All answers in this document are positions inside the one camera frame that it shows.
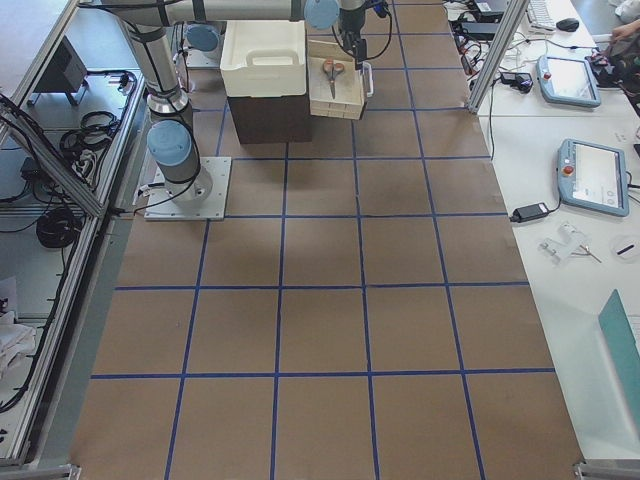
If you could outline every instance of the electronic device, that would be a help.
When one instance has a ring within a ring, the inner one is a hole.
[[[500,72],[500,81],[521,93],[529,93],[533,87],[533,79],[526,72]]]
[[[455,33],[472,40],[493,40],[498,27],[497,23],[458,22],[453,28]]]
[[[87,67],[67,37],[62,37],[34,92],[76,93],[86,75]]]
[[[560,201],[618,217],[629,214],[624,152],[566,139],[558,150]]]
[[[589,108],[601,103],[596,79],[586,60],[543,55],[538,59],[536,73],[547,102]]]
[[[556,28],[563,32],[575,32],[580,26],[580,20],[577,18],[565,18],[556,23]]]
[[[529,0],[527,19],[529,20],[529,28],[533,31],[553,32],[556,29],[556,23],[547,9],[547,0]]]
[[[499,23],[507,10],[507,0],[472,0],[471,14],[478,23]]]

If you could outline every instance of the keyboard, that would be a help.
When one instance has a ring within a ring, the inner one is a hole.
[[[547,0],[529,0],[527,17],[529,27],[532,30],[553,32],[556,29],[556,22],[553,21],[547,10]]]

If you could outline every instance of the white table surface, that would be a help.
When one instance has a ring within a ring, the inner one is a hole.
[[[547,0],[547,6],[549,14],[556,21],[568,17],[579,18],[577,11],[569,0]],[[526,25],[527,20],[524,19],[518,29],[521,33],[516,33],[513,43],[515,44],[522,41],[524,39],[523,35],[535,41],[532,41],[530,44],[519,45],[517,50],[512,49],[507,51],[500,65],[509,70],[515,68],[513,71],[531,74],[534,87],[530,93],[521,94],[517,90],[509,88],[507,85],[497,83],[493,92],[493,116],[620,117],[635,115],[629,101],[620,90],[601,90],[602,105],[593,109],[550,104],[545,101],[540,93],[540,86],[536,79],[535,62],[537,59],[545,53],[565,58],[584,59],[585,56],[591,54],[591,50],[585,48],[569,50],[541,41],[541,39],[547,38],[559,45],[590,48],[595,47],[595,43],[582,22],[575,32],[570,33],[556,30],[553,35],[548,36],[529,33]],[[489,91],[480,106],[479,115],[484,116],[489,114],[490,98],[491,92]]]
[[[492,123],[494,166],[509,212],[541,201],[557,205],[555,162],[565,138],[621,148],[627,169],[640,178],[633,149],[637,117],[496,117]],[[488,119],[481,124],[488,140]],[[545,238],[562,239],[558,228],[564,221],[589,236],[602,264],[586,257],[556,265],[541,250]],[[640,205],[631,202],[626,218],[563,205],[544,220],[515,225],[514,233],[583,454],[640,458],[640,438],[598,325],[598,313],[616,288],[627,312],[640,314],[640,258],[623,263],[611,251],[616,236],[640,235]]]

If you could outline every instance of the black connector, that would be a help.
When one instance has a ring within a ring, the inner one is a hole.
[[[516,208],[513,214],[509,217],[513,223],[530,222],[531,220],[538,220],[544,218],[551,213],[549,207],[543,202],[534,203],[533,205],[527,205],[526,207]]]
[[[20,167],[20,176],[26,182],[32,183],[46,178],[45,173],[42,171],[38,163],[31,157],[24,159],[24,163],[22,164],[22,167]]]

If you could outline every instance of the white plastic crate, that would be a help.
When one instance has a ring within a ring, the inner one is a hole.
[[[357,120],[362,116],[367,97],[373,95],[371,65],[365,62],[363,70],[355,69],[355,61],[333,42],[309,40],[309,100],[311,115]],[[327,58],[344,64],[344,72],[335,79],[336,98],[332,98],[329,80],[322,70]],[[362,74],[367,73],[368,91]]]
[[[304,22],[227,22],[220,62],[230,97],[282,97],[307,91]]]

